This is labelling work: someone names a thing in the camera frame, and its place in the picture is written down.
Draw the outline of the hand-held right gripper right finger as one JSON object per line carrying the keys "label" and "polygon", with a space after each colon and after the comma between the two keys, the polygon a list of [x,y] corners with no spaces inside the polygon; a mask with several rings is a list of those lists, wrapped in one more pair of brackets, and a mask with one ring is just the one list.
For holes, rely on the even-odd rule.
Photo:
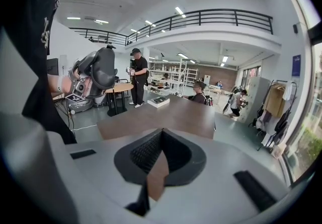
{"label": "hand-held right gripper right finger", "polygon": [[269,169],[236,147],[187,132],[173,133],[199,145],[206,165],[194,181],[167,187],[146,215],[153,223],[263,223],[259,210],[234,177],[249,171],[276,199],[289,192],[285,183]]}

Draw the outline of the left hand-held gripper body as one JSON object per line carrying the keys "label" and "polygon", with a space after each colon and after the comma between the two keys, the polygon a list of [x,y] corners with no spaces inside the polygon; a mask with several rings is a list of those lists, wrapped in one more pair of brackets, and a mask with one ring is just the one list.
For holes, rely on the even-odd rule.
{"label": "left hand-held gripper body", "polygon": [[71,86],[69,92],[64,95],[67,100],[73,103],[79,103],[86,99],[86,80],[89,80],[88,75],[78,72],[78,65],[79,63],[75,63],[68,71]]}

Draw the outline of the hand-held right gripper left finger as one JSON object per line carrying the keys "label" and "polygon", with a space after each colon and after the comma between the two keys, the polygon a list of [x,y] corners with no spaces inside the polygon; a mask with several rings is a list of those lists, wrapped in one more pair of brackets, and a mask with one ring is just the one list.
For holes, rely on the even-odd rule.
{"label": "hand-held right gripper left finger", "polygon": [[142,186],[125,181],[114,164],[121,147],[150,133],[65,145],[59,134],[47,132],[58,183],[46,211],[60,223],[157,223],[126,209]]}

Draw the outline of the person's left hand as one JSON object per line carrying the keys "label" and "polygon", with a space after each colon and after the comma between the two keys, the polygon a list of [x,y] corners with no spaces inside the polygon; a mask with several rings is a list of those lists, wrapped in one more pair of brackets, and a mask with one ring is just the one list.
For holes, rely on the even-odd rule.
{"label": "person's left hand", "polygon": [[62,76],[61,89],[64,95],[69,95],[73,91],[73,82],[69,76]]}

